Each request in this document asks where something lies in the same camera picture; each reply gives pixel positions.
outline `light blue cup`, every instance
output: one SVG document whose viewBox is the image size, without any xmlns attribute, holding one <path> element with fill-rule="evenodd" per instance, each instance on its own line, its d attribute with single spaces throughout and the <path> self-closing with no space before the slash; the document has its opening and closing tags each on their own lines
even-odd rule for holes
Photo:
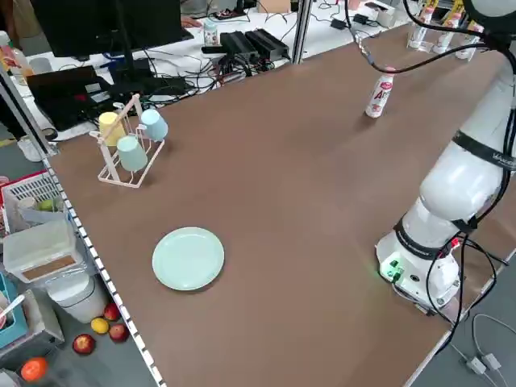
<svg viewBox="0 0 516 387">
<path fill-rule="evenodd" d="M 161 141 L 169 133 L 169 125 L 157 110 L 148 109 L 144 111 L 141 121 L 146 127 L 144 133 L 149 139 Z"/>
<path fill-rule="evenodd" d="M 119 150 L 120 163 L 126 171 L 140 171 L 147 165 L 147 154 L 135 136 L 125 135 L 119 139 L 116 148 Z"/>
</svg>

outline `gray floor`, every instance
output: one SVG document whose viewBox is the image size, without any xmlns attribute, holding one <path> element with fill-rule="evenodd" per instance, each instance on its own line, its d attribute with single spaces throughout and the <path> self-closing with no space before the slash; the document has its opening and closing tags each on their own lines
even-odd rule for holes
<svg viewBox="0 0 516 387">
<path fill-rule="evenodd" d="M 466 356 L 476 355 L 472 341 L 472 318 L 476 313 L 489 314 L 516 329 L 515 276 L 516 260 L 501 273 L 495 290 L 472 311 L 470 317 L 457 329 L 453 344 Z M 477 338 L 482 350 L 487 353 L 492 352 L 497 357 L 501 363 L 500 371 L 508 385 L 516 385 L 516 367 L 513 366 L 516 364 L 516 351 L 514 350 L 516 335 L 484 318 L 478 321 L 477 330 Z M 488 374 L 498 386 L 504 386 L 498 375 L 492 372 L 488 372 Z M 466 369 L 461 356 L 453 348 L 447 347 L 423 370 L 413 387 L 485 387 L 487 385 L 491 384 L 484 377 L 479 377 Z"/>
<path fill-rule="evenodd" d="M 10 133 L 0 123 L 0 140 L 10 137 Z M 43 163 L 33 163 L 27 160 L 18 145 L 11 144 L 0 147 L 0 176 L 7 176 L 10 180 L 15 180 L 43 169 Z"/>
<path fill-rule="evenodd" d="M 108 335 L 97 335 L 89 324 L 79 323 L 59 306 L 55 309 L 66 343 L 48 356 L 48 363 L 63 386 L 156 387 L 131 337 L 125 343 L 113 343 Z M 88 356 L 79 356 L 72 349 L 73 339 L 83 333 L 96 340 L 96 348 Z"/>
</svg>

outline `yellow cup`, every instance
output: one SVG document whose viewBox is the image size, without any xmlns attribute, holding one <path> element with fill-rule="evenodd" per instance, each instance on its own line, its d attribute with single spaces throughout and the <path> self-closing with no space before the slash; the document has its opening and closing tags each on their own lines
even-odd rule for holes
<svg viewBox="0 0 516 387">
<path fill-rule="evenodd" d="M 111 125 L 113 125 L 114 121 L 117 119 L 118 115 L 115 112 L 108 111 L 106 113 L 100 114 L 98 117 L 98 129 L 104 137 L 107 131 L 110 129 Z M 106 138 L 106 145 L 108 147 L 116 147 L 119 139 L 126 135 L 126 131 L 123 129 L 122 122 L 120 122 L 114 129 L 111 131 L 109 137 Z"/>
</svg>

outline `mint green plate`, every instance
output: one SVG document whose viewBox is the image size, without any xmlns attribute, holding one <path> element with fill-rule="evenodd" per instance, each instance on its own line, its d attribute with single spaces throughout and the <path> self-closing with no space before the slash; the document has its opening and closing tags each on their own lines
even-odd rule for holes
<svg viewBox="0 0 516 387">
<path fill-rule="evenodd" d="M 224 265 L 224 248 L 212 232 L 198 227 L 167 234 L 152 253 L 152 270 L 165 286 L 196 290 L 212 282 Z"/>
</svg>

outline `computer monitor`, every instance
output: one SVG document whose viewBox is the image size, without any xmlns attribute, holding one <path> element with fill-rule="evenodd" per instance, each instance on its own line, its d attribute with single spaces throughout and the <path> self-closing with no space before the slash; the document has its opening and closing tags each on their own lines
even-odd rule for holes
<svg viewBox="0 0 516 387">
<path fill-rule="evenodd" d="M 132 51 L 191 37 L 179 0 L 31 0 L 55 56 L 124 52 L 117 1 Z"/>
</svg>

